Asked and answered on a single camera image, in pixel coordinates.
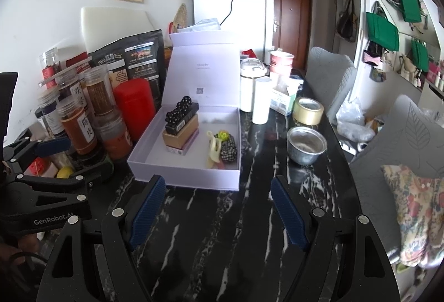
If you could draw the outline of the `black rectangular box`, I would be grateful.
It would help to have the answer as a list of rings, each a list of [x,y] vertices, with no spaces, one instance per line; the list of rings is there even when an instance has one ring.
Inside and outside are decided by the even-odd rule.
[[[170,135],[178,135],[178,133],[185,127],[185,125],[194,117],[199,110],[199,104],[192,102],[192,106],[187,115],[177,125],[167,125],[165,127],[166,133]]]

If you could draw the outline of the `cream hair claw clip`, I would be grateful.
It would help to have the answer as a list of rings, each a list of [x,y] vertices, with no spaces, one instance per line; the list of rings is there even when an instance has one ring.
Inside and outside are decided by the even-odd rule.
[[[215,162],[222,162],[220,157],[222,141],[216,138],[210,130],[207,131],[206,135],[209,138],[207,168],[217,169]]]

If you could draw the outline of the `yellow green hair clip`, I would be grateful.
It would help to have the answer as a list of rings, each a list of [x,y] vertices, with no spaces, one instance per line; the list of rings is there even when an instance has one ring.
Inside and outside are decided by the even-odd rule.
[[[227,141],[229,140],[230,134],[227,130],[219,130],[218,133],[216,133],[216,138],[218,138],[220,141]]]

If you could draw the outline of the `yellow lemon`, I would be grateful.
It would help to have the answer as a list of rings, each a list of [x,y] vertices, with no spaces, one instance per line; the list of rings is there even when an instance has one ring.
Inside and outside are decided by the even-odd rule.
[[[74,173],[74,169],[71,167],[62,167],[59,169],[56,178],[57,179],[68,179]]]

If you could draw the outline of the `brown spice jar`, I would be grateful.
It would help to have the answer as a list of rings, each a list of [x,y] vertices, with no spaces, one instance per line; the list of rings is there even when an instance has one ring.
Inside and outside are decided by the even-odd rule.
[[[99,65],[87,70],[84,79],[95,116],[112,112],[115,101],[107,66]]]

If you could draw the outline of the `gold cardboard box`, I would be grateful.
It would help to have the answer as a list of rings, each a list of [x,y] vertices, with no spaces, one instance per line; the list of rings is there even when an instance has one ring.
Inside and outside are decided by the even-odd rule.
[[[178,133],[178,135],[167,134],[166,130],[164,130],[162,133],[164,144],[168,147],[182,149],[191,136],[198,130],[198,128],[199,117],[196,114]]]

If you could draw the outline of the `red plastic container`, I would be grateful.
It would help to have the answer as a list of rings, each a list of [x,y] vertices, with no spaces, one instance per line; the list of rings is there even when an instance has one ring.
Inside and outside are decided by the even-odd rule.
[[[145,79],[130,79],[119,84],[113,94],[129,135],[137,142],[156,115],[149,82]]]

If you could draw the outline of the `black white checkered scrunchie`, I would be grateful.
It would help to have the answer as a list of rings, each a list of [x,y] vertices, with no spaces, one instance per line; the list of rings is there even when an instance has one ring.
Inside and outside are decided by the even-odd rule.
[[[233,163],[237,160],[238,149],[234,137],[230,134],[221,144],[220,157],[223,163]]]

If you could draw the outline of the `packing tape roll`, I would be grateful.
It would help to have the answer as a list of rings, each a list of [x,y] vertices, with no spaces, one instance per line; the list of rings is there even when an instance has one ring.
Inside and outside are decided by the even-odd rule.
[[[298,97],[294,102],[293,119],[303,125],[318,125],[323,114],[324,107],[317,100],[309,97]]]

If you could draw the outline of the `tissue box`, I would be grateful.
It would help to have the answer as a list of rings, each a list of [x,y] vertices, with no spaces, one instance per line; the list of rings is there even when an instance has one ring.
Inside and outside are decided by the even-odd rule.
[[[294,101],[303,83],[303,79],[290,78],[285,84],[273,88],[270,108],[281,115],[292,114]]]

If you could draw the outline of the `white cylindrical tumbler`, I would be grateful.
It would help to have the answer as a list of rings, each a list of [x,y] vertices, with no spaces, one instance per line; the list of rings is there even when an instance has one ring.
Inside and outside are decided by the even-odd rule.
[[[272,93],[272,80],[268,76],[256,79],[252,112],[252,123],[255,125],[264,125],[267,123]]]

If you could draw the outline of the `grey near chair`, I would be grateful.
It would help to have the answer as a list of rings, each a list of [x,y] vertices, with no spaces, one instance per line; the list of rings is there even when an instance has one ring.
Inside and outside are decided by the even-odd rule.
[[[390,108],[382,130],[350,164],[361,209],[392,256],[399,254],[401,237],[383,165],[405,165],[419,177],[443,176],[443,128],[403,94]]]

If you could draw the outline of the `lavender gift box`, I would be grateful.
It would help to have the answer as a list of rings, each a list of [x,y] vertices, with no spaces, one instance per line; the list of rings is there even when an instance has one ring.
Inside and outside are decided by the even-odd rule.
[[[236,191],[241,169],[240,58],[222,30],[171,35],[161,108],[128,158],[134,177]]]

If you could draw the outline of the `pink paper cups stack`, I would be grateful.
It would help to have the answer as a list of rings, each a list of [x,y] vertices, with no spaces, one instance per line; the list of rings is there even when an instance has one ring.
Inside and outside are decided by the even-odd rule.
[[[269,71],[270,78],[279,80],[288,78],[293,69],[294,55],[281,49],[270,52]]]

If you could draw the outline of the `white mini fridge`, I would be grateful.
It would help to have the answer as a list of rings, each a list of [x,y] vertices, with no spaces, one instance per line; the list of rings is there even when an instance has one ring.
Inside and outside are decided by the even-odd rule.
[[[273,49],[274,0],[193,0],[194,21],[216,19],[241,51],[267,62]]]

